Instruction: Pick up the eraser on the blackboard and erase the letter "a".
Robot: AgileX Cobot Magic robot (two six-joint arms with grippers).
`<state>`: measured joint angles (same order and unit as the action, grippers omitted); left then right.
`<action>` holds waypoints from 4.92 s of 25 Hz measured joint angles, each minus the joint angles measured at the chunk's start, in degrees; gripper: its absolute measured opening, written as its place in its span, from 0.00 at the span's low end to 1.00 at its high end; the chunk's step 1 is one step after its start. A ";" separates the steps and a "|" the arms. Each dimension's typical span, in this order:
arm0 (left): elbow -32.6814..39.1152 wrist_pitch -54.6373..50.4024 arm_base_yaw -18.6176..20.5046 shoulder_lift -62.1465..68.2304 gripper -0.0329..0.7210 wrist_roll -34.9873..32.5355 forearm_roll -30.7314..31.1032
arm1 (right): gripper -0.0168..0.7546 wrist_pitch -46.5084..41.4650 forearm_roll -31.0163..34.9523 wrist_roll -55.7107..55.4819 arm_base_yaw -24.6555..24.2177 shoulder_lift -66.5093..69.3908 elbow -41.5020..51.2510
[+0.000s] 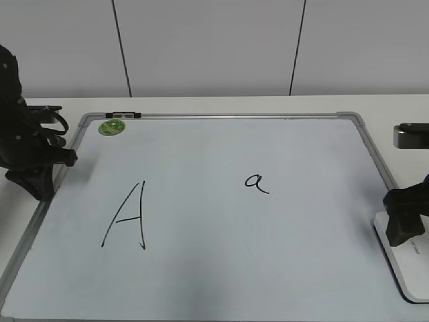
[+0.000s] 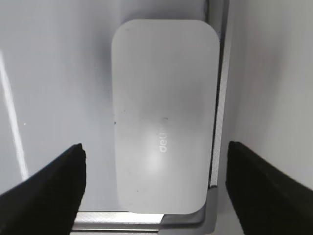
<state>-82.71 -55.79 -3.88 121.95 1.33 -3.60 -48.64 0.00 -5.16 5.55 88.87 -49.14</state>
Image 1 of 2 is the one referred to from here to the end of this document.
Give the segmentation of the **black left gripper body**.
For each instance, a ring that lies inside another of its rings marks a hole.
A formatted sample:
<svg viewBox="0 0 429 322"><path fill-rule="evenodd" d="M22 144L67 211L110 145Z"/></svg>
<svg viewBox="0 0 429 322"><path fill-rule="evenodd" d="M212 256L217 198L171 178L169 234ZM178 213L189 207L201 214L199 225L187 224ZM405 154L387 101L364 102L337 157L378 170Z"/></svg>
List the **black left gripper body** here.
<svg viewBox="0 0 429 322"><path fill-rule="evenodd" d="M1 167L8 171L74 166L78 157L65 148L69 125L60 110L59 105L28 106L22 98L1 97Z"/></svg>

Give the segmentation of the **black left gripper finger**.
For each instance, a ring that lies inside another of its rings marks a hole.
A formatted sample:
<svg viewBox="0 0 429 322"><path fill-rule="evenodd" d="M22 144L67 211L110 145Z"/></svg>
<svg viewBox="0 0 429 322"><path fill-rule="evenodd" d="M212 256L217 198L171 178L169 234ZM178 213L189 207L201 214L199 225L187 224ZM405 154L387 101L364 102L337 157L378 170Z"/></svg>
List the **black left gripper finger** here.
<svg viewBox="0 0 429 322"><path fill-rule="evenodd" d="M54 196L52 167L8 170L6 179L18 184L38 201L50 201Z"/></svg>

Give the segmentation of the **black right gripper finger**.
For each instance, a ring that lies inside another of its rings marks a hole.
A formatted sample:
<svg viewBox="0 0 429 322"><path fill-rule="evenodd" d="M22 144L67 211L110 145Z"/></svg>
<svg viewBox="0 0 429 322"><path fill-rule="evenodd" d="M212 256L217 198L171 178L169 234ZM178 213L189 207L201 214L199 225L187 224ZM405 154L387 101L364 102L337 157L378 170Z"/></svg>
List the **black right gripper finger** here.
<svg viewBox="0 0 429 322"><path fill-rule="evenodd" d="M386 228L386 236L391 247L398 247L413 237L425 233L424 224L418 213L391 213Z"/></svg>

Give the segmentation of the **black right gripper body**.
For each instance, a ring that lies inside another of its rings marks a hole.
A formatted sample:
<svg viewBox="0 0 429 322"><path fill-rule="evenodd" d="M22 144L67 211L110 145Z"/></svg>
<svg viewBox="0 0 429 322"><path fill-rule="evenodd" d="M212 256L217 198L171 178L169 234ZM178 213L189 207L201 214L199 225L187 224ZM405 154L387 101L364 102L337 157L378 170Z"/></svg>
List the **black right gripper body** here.
<svg viewBox="0 0 429 322"><path fill-rule="evenodd" d="M428 176L404 189L391 189L383 198L389 215L428 216Z"/></svg>

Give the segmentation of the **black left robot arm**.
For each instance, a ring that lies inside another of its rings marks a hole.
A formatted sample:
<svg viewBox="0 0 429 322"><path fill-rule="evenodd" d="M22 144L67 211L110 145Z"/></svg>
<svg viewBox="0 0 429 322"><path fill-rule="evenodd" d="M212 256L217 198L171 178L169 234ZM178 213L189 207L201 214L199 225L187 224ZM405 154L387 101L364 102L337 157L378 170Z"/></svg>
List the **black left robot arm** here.
<svg viewBox="0 0 429 322"><path fill-rule="evenodd" d="M54 196L54 165L71 167L77 161L76 152L65 148L69 125L58 113L61 109L26 103L17 58L2 46L1 167L7 169L7 180L39 201Z"/></svg>

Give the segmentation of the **black and silver arm base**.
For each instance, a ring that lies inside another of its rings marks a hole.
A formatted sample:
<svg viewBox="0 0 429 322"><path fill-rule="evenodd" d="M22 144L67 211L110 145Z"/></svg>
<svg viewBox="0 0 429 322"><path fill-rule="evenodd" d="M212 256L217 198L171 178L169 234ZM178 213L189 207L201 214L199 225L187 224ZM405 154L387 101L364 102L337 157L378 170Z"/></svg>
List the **black and silver arm base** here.
<svg viewBox="0 0 429 322"><path fill-rule="evenodd" d="M401 123L393 128L393 144L398 149L428 149L428 123Z"/></svg>

